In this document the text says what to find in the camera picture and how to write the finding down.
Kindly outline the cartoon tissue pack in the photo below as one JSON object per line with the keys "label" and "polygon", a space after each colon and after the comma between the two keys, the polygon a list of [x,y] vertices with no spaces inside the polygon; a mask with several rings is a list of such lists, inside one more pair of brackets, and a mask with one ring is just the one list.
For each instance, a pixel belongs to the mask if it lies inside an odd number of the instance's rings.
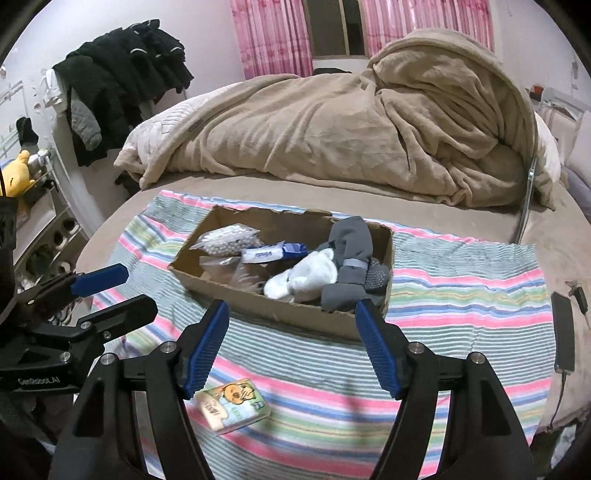
{"label": "cartoon tissue pack", "polygon": [[249,379],[200,390],[193,397],[207,426],[216,435],[252,425],[270,416],[270,405]]}

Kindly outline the clear plastic bag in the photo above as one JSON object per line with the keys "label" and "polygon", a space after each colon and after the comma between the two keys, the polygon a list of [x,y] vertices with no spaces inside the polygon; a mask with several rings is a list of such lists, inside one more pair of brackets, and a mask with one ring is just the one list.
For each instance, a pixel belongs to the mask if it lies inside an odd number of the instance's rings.
{"label": "clear plastic bag", "polygon": [[204,278],[240,291],[262,293],[270,273],[259,264],[246,264],[239,256],[202,256],[199,265]]}

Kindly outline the grey sock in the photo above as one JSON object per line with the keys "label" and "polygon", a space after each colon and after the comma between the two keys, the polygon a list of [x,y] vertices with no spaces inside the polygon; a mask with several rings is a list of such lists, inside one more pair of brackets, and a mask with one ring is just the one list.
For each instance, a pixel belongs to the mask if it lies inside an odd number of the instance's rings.
{"label": "grey sock", "polygon": [[331,249],[337,280],[322,288],[325,312],[353,311],[356,303],[371,300],[377,308],[386,302],[391,268],[373,256],[370,228],[362,217],[348,217],[332,225],[329,240],[317,251]]}

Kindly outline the white shoe shelf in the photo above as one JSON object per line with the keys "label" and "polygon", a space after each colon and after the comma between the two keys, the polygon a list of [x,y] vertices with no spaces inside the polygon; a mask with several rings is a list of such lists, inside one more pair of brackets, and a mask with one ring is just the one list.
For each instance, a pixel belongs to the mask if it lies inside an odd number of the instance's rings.
{"label": "white shoe shelf", "polygon": [[19,290],[72,272],[87,235],[69,207],[51,163],[51,152],[30,152],[34,184],[17,198],[13,263]]}

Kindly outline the yellow plush toy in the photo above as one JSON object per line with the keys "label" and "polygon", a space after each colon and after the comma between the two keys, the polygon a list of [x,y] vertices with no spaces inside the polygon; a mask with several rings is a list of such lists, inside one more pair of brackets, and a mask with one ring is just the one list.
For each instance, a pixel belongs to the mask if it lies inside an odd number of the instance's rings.
{"label": "yellow plush toy", "polygon": [[34,184],[28,167],[29,158],[30,152],[23,149],[2,169],[1,193],[4,196],[17,198]]}

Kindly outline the black smartphone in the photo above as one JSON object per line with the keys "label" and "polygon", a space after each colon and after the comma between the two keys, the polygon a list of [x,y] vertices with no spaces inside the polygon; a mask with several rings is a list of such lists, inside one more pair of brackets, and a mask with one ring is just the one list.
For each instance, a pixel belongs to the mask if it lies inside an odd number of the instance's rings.
{"label": "black smartphone", "polygon": [[570,375],[575,371],[575,334],[572,305],[569,298],[551,294],[556,340],[555,370]]}

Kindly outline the striped colourful cloth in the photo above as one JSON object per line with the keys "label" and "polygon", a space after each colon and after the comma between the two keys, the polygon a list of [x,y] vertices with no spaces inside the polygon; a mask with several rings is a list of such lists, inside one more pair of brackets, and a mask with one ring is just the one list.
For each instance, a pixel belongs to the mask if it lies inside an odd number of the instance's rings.
{"label": "striped colourful cloth", "polygon": [[[166,189],[110,219],[93,236],[79,267],[120,263],[128,281],[93,298],[94,309],[145,294],[155,320],[110,347],[122,357],[150,351],[197,322],[207,300],[193,296],[169,266],[209,211],[245,210],[235,199]],[[393,284],[386,318],[440,355],[484,354],[532,438],[554,371],[550,295],[533,247],[415,228],[390,227]],[[228,434],[213,433],[194,403],[195,435],[219,479],[366,479],[399,405],[381,387],[355,336],[353,316],[273,303],[270,317],[231,313],[209,386],[249,379],[270,416]]]}

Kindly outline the bag of white balls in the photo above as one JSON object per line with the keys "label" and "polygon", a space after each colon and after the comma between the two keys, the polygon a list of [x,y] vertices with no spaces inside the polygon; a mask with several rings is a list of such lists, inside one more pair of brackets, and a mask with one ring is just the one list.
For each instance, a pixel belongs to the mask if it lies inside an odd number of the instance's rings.
{"label": "bag of white balls", "polygon": [[262,245],[259,230],[235,223],[201,234],[189,248],[208,256],[229,257],[239,255],[247,248]]}

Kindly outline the white patterned quilt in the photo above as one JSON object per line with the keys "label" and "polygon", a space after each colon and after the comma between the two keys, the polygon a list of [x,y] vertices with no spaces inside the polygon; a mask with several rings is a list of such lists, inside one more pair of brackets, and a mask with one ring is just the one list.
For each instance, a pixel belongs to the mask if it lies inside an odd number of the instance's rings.
{"label": "white patterned quilt", "polygon": [[162,175],[162,173],[156,173],[152,179],[145,180],[148,167],[153,162],[153,157],[160,145],[174,133],[177,125],[204,106],[206,102],[236,85],[239,85],[239,82],[190,97],[143,121],[127,136],[114,161],[114,166],[129,174],[141,190],[147,189]]}

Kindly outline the blue Vinda tissue pack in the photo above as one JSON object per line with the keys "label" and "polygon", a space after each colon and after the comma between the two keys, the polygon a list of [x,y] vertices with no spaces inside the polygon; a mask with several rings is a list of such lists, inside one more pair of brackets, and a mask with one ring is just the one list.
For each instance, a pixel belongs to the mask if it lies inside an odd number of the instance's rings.
{"label": "blue Vinda tissue pack", "polygon": [[274,245],[243,249],[242,262],[245,264],[266,264],[301,259],[307,255],[308,249],[303,243],[280,242]]}

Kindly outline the brown cardboard box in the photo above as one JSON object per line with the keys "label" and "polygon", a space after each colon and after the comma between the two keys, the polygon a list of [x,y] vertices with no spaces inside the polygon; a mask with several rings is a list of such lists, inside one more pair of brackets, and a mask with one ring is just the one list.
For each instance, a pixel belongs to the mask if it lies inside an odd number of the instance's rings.
{"label": "brown cardboard box", "polygon": [[358,340],[355,304],[388,310],[390,284],[369,287],[393,267],[393,232],[361,217],[327,212],[215,206],[169,269],[191,292],[232,310],[332,337]]}

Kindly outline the white sock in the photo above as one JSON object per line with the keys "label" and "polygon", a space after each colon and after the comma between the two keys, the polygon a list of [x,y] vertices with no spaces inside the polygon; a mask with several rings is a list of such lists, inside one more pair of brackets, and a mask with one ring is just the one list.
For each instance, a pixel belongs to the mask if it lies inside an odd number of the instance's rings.
{"label": "white sock", "polygon": [[294,267],[271,277],[263,287],[263,295],[287,303],[308,303],[320,299],[322,288],[337,282],[338,269],[334,256],[332,248],[312,251]]}

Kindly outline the grey floral pillow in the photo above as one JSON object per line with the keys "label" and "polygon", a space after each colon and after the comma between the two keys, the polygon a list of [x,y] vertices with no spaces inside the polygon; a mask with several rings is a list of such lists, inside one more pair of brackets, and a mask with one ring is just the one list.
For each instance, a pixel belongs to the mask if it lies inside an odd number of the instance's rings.
{"label": "grey floral pillow", "polygon": [[538,129],[538,187],[544,200],[554,200],[554,188],[562,183],[587,221],[590,221],[590,111],[577,120],[557,109],[535,113]]}

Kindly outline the pink curtain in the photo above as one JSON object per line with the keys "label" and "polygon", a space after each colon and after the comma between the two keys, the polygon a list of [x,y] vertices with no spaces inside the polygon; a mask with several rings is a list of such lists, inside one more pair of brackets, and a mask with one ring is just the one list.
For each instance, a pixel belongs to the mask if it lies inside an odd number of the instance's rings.
{"label": "pink curtain", "polygon": [[458,31],[495,50],[488,1],[366,0],[359,5],[365,46],[370,56],[415,30],[429,28]]}
{"label": "pink curtain", "polygon": [[271,74],[312,75],[303,2],[235,0],[229,5],[246,79]]}

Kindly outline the pink curtain right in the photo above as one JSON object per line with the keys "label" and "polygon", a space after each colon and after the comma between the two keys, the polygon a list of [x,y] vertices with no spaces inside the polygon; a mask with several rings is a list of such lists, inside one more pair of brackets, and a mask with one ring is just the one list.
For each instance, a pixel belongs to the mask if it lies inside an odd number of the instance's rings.
{"label": "pink curtain right", "polygon": [[366,0],[359,5],[365,46],[370,56],[415,30],[429,28],[458,31],[495,50],[488,1]]}

